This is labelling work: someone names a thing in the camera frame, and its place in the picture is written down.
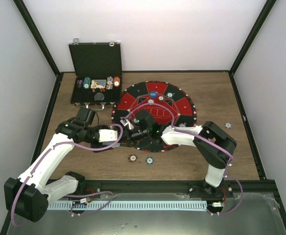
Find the blue card deck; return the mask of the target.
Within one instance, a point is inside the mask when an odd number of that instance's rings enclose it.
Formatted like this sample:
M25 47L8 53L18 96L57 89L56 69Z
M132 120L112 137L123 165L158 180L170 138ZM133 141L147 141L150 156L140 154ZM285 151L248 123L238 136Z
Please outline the blue card deck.
M113 141L106 141L102 143L103 147L109 146L111 148L120 147L120 143L114 143Z

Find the teal poker chip stack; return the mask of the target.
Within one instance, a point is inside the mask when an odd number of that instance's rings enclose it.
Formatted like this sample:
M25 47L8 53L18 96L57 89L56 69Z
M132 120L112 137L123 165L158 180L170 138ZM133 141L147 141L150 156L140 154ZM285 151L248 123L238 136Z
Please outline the teal poker chip stack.
M153 164L154 163L154 159L152 158L152 157L148 157L148 158L146 158L146 163L148 164L148 165L151 165L151 164Z

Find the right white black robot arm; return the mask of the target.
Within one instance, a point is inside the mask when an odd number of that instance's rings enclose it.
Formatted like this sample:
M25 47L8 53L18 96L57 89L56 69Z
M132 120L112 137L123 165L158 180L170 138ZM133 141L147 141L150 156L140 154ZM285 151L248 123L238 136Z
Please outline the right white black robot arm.
M209 197L216 197L221 192L221 183L228 165L233 161L237 142L214 122L207 121L202 126L178 127L172 125L151 125L138 121L133 126L129 120L122 119L124 138L130 142L149 139L148 146L157 144L185 145L196 147L208 163L205 176L204 192Z

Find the red poker chip stack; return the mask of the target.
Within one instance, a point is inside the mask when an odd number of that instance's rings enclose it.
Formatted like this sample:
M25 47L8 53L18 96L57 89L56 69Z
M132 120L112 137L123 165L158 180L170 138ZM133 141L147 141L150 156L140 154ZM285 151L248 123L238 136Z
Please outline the red poker chip stack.
M137 160L137 156L136 155L130 155L128 157L128 161L131 162L131 163L135 162L136 160Z

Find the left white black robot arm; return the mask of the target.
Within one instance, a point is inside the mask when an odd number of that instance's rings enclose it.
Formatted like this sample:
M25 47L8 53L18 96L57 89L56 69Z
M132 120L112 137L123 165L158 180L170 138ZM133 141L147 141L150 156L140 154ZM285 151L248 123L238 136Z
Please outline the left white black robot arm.
M66 196L80 198L86 193L85 177L78 173L70 171L50 184L48 179L74 147L83 148L85 142L94 145L91 151L103 151L121 140L123 128L119 124L92 126L97 115L81 107L75 117L58 125L45 150L24 173L5 182L6 208L14 226L15 215L37 222L55 201Z

